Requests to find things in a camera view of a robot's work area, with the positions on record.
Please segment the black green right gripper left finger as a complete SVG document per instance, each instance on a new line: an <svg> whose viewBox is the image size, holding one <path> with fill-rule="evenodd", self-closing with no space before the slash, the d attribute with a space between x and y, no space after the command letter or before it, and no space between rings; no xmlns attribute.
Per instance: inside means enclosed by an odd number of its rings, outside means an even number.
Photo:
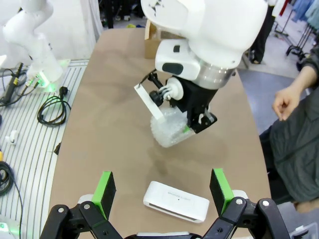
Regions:
<svg viewBox="0 0 319 239"><path fill-rule="evenodd" d="M109 221L116 186L111 171L102 173L97 188L89 199L82 197L76 206L58 204L51 208L41 239L77 239L90 232L95 239L120 239Z"/></svg>

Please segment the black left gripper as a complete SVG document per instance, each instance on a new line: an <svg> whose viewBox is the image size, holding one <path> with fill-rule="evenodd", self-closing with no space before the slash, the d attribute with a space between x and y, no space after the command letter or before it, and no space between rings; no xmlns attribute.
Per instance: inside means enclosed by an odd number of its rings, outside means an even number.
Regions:
<svg viewBox="0 0 319 239"><path fill-rule="evenodd" d="M178 78L182 85L183 96L174 100L174 106L181 112L187 112L187 122L183 133L192 131L200 133L217 122L217 117L210 112L209 103L218 90L202 88L195 83Z"/></svg>

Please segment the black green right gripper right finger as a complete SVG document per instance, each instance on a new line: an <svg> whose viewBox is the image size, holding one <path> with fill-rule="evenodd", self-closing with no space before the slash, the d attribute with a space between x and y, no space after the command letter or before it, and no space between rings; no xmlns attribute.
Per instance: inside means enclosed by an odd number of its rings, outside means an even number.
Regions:
<svg viewBox="0 0 319 239"><path fill-rule="evenodd" d="M209 185L218 218L204 239L230 239L238 228L247 229L254 239L289 239L290 235L276 203L262 198L257 203L234 196L223 169L211 171Z"/></svg>

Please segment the person's right hand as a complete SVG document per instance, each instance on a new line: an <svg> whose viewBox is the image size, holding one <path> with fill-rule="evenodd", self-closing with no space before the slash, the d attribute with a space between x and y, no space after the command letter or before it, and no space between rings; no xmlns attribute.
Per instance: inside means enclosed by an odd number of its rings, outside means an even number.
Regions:
<svg viewBox="0 0 319 239"><path fill-rule="evenodd" d="M293 110L298 106L301 92L289 86L278 91L272 104L272 109L279 121L287 120Z"/></svg>

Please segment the person's left hand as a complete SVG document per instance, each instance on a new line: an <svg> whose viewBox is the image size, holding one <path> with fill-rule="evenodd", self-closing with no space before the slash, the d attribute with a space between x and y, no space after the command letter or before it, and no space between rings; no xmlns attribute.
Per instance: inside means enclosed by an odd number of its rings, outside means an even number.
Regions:
<svg viewBox="0 0 319 239"><path fill-rule="evenodd" d="M299 213L309 213L319 208L319 199L314 199L306 202L293 202L293 205Z"/></svg>

